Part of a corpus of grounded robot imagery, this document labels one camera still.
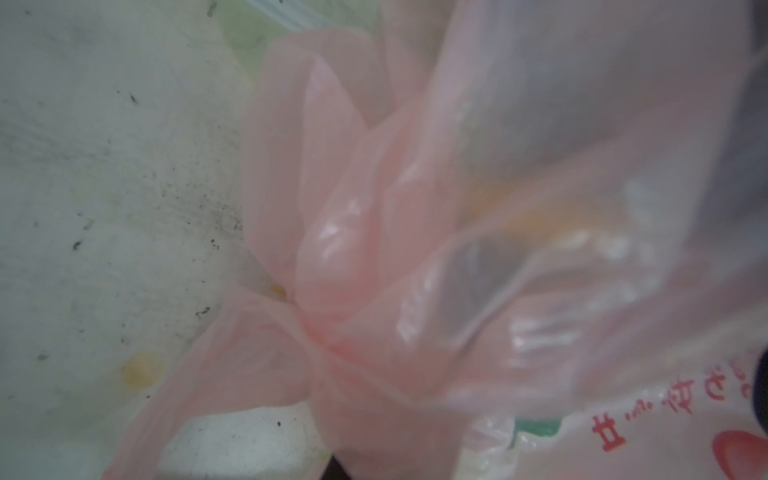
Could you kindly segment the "pink printed plastic bag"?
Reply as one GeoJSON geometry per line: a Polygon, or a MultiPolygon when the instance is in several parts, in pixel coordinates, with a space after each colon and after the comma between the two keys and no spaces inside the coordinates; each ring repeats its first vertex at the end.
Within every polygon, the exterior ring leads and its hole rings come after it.
{"type": "Polygon", "coordinates": [[[240,289],[130,425],[307,402],[351,479],[767,475],[767,5],[382,1],[272,40],[240,289]]]}

